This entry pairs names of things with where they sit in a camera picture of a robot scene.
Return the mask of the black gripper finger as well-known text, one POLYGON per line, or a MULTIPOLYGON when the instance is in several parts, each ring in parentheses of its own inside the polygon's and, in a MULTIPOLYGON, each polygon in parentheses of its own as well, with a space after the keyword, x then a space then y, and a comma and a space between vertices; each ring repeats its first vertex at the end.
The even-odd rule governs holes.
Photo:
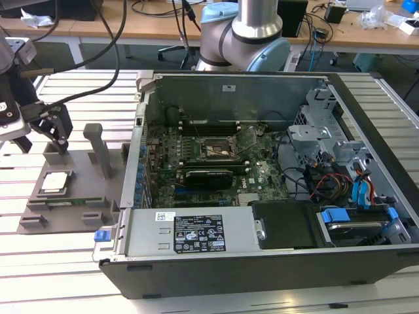
POLYGON ((32 129, 49 138, 60 154, 67 152, 73 125, 65 105, 55 106, 43 113, 40 119, 32 122, 32 129))
POLYGON ((19 138, 13 139, 12 142, 18 146, 18 148, 24 153, 27 154, 32 146, 33 143, 24 135, 19 138))

